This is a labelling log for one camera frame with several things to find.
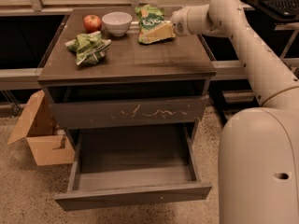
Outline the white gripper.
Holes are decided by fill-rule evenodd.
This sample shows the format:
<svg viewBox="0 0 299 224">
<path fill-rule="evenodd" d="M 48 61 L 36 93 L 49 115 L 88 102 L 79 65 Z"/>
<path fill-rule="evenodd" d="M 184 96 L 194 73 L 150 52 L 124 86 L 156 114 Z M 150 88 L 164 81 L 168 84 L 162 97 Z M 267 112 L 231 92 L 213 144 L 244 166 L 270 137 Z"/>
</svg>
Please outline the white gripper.
<svg viewBox="0 0 299 224">
<path fill-rule="evenodd" d="M 170 19 L 172 25 L 170 23 L 163 23 L 150 30 L 146 34 L 147 42 L 153 43 L 173 38 L 175 34 L 177 36 L 189 36 L 191 32 L 188 27 L 188 13 L 189 9 L 187 7 L 174 11 Z"/>
</svg>

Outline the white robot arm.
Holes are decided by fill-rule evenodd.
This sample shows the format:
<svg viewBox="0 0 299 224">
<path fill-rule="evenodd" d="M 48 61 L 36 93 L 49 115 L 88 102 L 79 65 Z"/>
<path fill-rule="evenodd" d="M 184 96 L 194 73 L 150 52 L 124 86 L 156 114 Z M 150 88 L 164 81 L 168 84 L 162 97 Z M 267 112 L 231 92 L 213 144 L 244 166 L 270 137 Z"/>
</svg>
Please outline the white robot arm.
<svg viewBox="0 0 299 224">
<path fill-rule="evenodd" d="M 179 36 L 229 38 L 258 101 L 222 129 L 220 224 L 299 224 L 299 79 L 250 27 L 240 0 L 184 7 L 171 23 Z"/>
</svg>

